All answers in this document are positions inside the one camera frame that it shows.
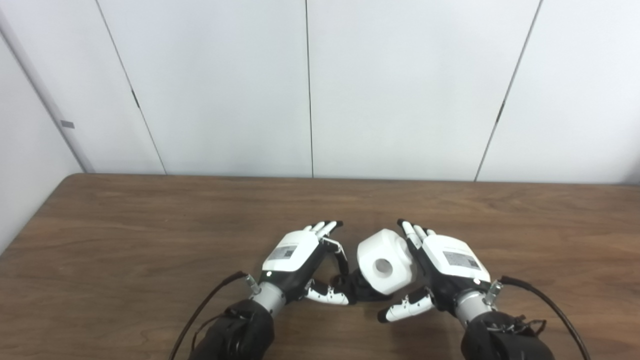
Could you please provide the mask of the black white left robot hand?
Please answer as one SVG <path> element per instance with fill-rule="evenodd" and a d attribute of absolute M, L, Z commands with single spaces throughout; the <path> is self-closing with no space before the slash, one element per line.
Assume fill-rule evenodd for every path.
<path fill-rule="evenodd" d="M 285 306 L 304 298 L 329 305 L 355 305 L 357 299 L 338 285 L 314 280 L 327 255 L 336 259 L 339 275 L 349 275 L 345 249 L 330 233 L 343 226 L 340 220 L 320 221 L 284 235 L 262 264 L 260 294 L 253 300 Z"/>

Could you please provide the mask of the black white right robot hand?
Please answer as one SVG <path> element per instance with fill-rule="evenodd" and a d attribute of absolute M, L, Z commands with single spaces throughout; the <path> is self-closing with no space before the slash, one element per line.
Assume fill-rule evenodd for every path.
<path fill-rule="evenodd" d="M 397 224 L 423 285 L 400 303 L 380 310 L 378 322 L 396 322 L 435 309 L 450 313 L 467 328 L 473 319 L 494 311 L 494 306 L 484 301 L 491 285 L 490 273 L 466 242 L 406 219 L 398 219 Z"/>

